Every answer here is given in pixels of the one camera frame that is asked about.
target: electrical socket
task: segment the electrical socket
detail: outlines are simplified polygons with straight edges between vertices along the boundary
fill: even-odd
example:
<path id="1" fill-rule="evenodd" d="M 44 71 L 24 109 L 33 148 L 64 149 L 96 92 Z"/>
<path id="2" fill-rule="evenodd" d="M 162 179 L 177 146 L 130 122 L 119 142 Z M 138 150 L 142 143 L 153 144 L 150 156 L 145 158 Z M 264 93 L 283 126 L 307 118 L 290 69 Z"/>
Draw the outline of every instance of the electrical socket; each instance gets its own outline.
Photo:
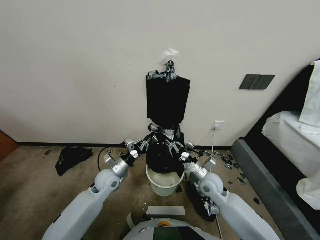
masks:
<path id="1" fill-rule="evenodd" d="M 226 121 L 214 121 L 211 130 L 220 130 Z"/>

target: baseboard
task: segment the baseboard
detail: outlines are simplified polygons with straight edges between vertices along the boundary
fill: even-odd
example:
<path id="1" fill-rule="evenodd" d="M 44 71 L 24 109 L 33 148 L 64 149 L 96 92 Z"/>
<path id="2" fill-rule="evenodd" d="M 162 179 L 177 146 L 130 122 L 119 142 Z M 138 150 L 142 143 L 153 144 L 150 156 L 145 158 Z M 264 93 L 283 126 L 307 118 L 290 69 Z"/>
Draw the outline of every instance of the baseboard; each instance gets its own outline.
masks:
<path id="1" fill-rule="evenodd" d="M 45 142 L 17 142 L 20 146 L 81 146 L 81 147 L 124 147 L 121 143 L 45 143 Z M 195 145 L 194 149 L 211 149 L 212 146 Z M 229 150 L 230 146 L 213 146 L 215 150 Z"/>
<path id="2" fill-rule="evenodd" d="M 46 143 L 46 142 L 18 142 L 20 146 L 81 146 L 81 147 L 124 147 L 121 143 Z"/>

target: white pillow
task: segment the white pillow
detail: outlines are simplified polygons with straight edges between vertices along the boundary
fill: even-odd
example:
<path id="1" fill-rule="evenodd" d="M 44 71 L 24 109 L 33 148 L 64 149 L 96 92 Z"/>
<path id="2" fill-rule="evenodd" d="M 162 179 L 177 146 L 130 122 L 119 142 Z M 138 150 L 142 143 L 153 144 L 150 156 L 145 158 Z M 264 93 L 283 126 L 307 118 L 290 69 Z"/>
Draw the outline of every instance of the white pillow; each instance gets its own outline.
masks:
<path id="1" fill-rule="evenodd" d="M 320 60 L 314 61 L 300 122 L 320 127 Z"/>

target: plastic bucket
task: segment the plastic bucket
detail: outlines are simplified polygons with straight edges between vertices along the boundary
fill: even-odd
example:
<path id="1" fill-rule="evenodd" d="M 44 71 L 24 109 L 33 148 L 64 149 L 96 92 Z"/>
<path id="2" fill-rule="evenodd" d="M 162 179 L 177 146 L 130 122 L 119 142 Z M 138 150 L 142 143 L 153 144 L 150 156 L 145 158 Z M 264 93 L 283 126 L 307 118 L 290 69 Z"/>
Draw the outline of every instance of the plastic bucket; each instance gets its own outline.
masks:
<path id="1" fill-rule="evenodd" d="M 159 196 L 166 197 L 176 190 L 183 179 L 184 171 L 181 177 L 179 177 L 176 172 L 156 173 L 146 165 L 146 174 L 151 183 L 152 190 Z"/>

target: white tape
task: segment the white tape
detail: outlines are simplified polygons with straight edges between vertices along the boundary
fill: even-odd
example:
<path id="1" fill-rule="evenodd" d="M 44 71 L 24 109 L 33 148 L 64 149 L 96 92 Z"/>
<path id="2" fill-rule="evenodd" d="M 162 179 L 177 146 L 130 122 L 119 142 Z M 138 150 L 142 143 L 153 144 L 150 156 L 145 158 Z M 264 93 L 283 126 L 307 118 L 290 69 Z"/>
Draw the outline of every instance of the white tape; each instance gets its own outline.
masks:
<path id="1" fill-rule="evenodd" d="M 166 64 L 169 60 L 172 60 L 175 63 L 178 62 L 179 52 L 174 47 L 167 47 L 164 51 L 162 51 L 162 60 L 160 62 L 161 65 Z"/>
<path id="2" fill-rule="evenodd" d="M 127 224 L 129 225 L 130 229 L 134 228 L 134 224 L 131 218 L 131 213 L 129 213 L 129 215 L 127 216 Z"/>

